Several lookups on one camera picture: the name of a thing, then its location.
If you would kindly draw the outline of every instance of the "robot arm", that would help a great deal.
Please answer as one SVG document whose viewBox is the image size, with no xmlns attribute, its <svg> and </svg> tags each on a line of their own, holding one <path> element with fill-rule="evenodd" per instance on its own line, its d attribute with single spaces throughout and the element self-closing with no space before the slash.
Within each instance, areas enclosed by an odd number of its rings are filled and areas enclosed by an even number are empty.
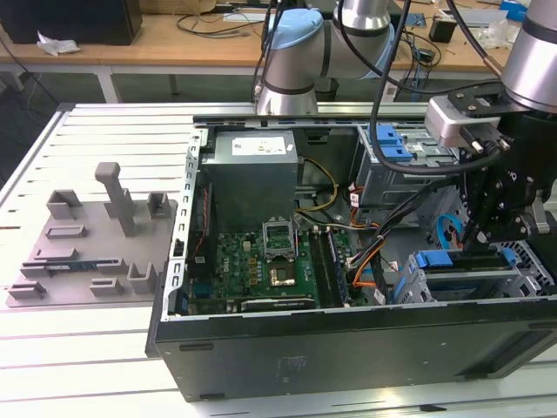
<svg viewBox="0 0 557 418">
<path fill-rule="evenodd" d="M 387 3 L 347 0 L 343 9 L 352 42 L 379 66 L 394 36 Z M 313 86 L 318 78 L 375 77 L 349 50 L 337 26 L 336 18 L 323 21 L 316 10 L 284 12 L 272 41 L 265 80 L 256 90 L 258 115 L 317 113 Z"/>
<path fill-rule="evenodd" d="M 465 250 L 557 233 L 543 203 L 557 179 L 557 9 L 532 0 L 502 72 L 502 84 L 432 98 L 426 126 L 471 158 L 473 141 L 499 141 L 500 161 L 460 177 Z"/>
</svg>

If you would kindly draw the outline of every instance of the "gray power supply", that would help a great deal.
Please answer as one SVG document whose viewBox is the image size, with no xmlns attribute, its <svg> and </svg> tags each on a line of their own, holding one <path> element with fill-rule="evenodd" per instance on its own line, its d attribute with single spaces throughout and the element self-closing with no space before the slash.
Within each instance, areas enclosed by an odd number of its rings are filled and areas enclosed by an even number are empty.
<svg viewBox="0 0 557 418">
<path fill-rule="evenodd" d="M 215 140 L 202 167 L 213 184 L 219 231 L 253 231 L 271 217 L 289 219 L 298 177 L 292 132 L 225 131 Z"/>
</svg>

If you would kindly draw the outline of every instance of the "green floor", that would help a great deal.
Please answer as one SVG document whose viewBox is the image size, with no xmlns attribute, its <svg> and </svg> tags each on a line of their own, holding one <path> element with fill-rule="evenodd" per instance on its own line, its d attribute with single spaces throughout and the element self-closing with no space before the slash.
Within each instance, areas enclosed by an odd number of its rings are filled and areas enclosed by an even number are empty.
<svg viewBox="0 0 557 418">
<path fill-rule="evenodd" d="M 251 77 L 235 76 L 178 76 L 180 94 L 172 96 L 167 76 L 118 75 L 115 82 L 123 101 L 128 103 L 154 102 L 247 102 L 250 101 Z M 0 93 L 0 185 L 19 164 L 37 138 L 56 105 L 40 87 L 27 103 L 34 87 L 33 78 L 22 76 L 25 90 L 16 94 L 10 89 Z M 41 82 L 60 102 L 103 103 L 104 97 L 97 77 L 89 74 L 43 74 Z M 372 101 L 377 80 L 341 80 L 337 101 Z M 441 88 L 463 82 L 448 80 L 430 82 L 428 87 Z M 412 95 L 402 93 L 398 101 L 411 101 Z"/>
</svg>

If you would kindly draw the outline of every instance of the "white workbench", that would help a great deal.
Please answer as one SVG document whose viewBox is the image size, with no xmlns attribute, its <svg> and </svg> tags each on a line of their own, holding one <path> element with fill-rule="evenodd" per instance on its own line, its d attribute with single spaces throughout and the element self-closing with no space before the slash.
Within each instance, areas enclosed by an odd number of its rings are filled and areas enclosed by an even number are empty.
<svg viewBox="0 0 557 418">
<path fill-rule="evenodd" d="M 400 106 L 383 106 L 382 114 Z M 320 109 L 364 112 L 369 106 Z M 424 110 L 420 104 L 407 106 L 413 114 Z M 4 305 L 6 287 L 49 216 L 44 203 L 53 189 L 73 188 L 82 201 L 106 200 L 93 172 L 99 161 L 117 161 L 122 185 L 133 198 L 144 199 L 151 190 L 176 197 L 191 115 L 218 111 L 247 113 L 251 107 L 79 105 L 58 112 L 47 125 L 0 192 L 0 417 L 557 415 L 556 348 L 497 381 L 188 404 L 165 364 L 144 354 L 151 307 L 14 311 Z M 373 347 L 369 353 L 380 355 Z M 423 413 L 419 405 L 424 404 L 448 410 Z"/>
</svg>

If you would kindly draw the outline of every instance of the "desk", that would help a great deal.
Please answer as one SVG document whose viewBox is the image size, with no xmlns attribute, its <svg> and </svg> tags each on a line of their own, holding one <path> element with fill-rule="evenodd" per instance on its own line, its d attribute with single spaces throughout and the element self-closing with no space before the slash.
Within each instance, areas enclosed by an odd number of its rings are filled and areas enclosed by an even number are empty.
<svg viewBox="0 0 557 418">
<path fill-rule="evenodd" d="M 461 0 L 470 7 L 484 8 L 484 3 L 476 0 Z M 430 17 L 435 12 L 432 5 L 413 3 L 412 12 L 424 13 Z M 84 44 L 82 50 L 73 54 L 53 57 L 33 44 L 14 45 L 6 34 L 12 52 L 34 72 L 79 72 L 96 74 L 107 103 L 120 101 L 119 93 L 112 82 L 113 74 L 207 74 L 207 75 L 251 75 L 260 54 L 260 40 L 249 28 L 247 37 L 234 39 L 207 39 L 184 33 L 176 28 L 176 18 L 169 15 L 144 15 L 142 30 L 129 46 L 109 46 Z M 428 28 L 414 31 L 427 37 Z M 238 23 L 200 22 L 197 30 L 219 30 Z M 261 31 L 261 24 L 254 26 Z M 426 46 L 417 41 L 418 46 Z M 430 78 L 482 79 L 491 73 L 457 29 L 450 44 L 438 44 L 443 52 L 440 64 L 432 71 Z M 491 50 L 491 54 L 501 64 L 507 61 L 509 50 Z M 393 63 L 392 77 L 402 79 L 410 67 L 411 56 L 406 45 L 400 46 L 398 59 Z M 4 74 L 20 71 L 21 68 L 0 48 L 0 72 Z M 172 89 L 176 90 L 175 78 L 171 78 Z"/>
<path fill-rule="evenodd" d="M 370 104 L 319 104 L 322 114 L 370 110 Z M 419 118 L 425 111 L 426 104 L 383 104 L 379 115 Z M 145 357 L 150 306 L 6 308 L 5 289 L 50 215 L 44 202 L 53 189 L 73 188 L 82 201 L 107 200 L 91 179 L 99 161 L 117 161 L 133 199 L 150 190 L 176 199 L 192 116 L 219 112 L 253 109 L 249 103 L 80 104 L 57 111 L 47 124 L 0 192 L 0 416 L 554 416 L 557 347 L 502 380 L 188 404 L 163 361 Z M 447 411 L 420 412 L 429 404 Z"/>
</svg>

